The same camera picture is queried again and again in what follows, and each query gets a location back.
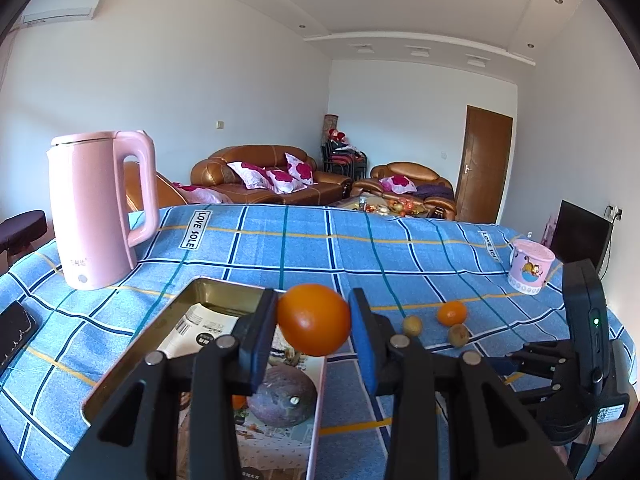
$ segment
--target tall woven vase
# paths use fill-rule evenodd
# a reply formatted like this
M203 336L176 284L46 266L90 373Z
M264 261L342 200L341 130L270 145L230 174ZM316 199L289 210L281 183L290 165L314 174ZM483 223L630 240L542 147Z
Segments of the tall woven vase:
M338 116L333 114L327 114L324 116L324 123L322 123L322 137L320 144L324 144L329 139L329 130L338 127Z

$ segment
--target cartoon character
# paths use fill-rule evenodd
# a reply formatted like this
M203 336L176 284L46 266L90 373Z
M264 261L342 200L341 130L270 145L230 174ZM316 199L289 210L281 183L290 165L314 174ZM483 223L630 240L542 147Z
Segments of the cartoon character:
M522 277L528 282L535 282L542 276L542 270L538 264L532 264L529 257L524 257L526 263L522 267Z

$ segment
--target round stool cushion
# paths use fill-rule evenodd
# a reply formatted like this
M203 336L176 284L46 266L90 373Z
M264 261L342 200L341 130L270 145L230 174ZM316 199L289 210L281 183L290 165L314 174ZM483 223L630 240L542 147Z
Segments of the round stool cushion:
M27 211L0 223L0 253L8 248L21 248L44 236L47 219L44 211Z

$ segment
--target purple fruit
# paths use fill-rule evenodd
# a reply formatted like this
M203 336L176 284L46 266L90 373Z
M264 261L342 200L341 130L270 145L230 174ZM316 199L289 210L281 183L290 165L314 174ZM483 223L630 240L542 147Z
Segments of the purple fruit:
M247 397L249 410L268 426L289 428L314 414L318 392L304 372L289 365L269 368L258 391Z

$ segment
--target brown wooden door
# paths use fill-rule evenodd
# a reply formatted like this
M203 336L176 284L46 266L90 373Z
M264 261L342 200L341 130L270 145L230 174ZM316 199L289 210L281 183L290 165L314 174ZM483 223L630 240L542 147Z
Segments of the brown wooden door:
M495 222L507 177L513 118L468 106L456 187L457 220Z

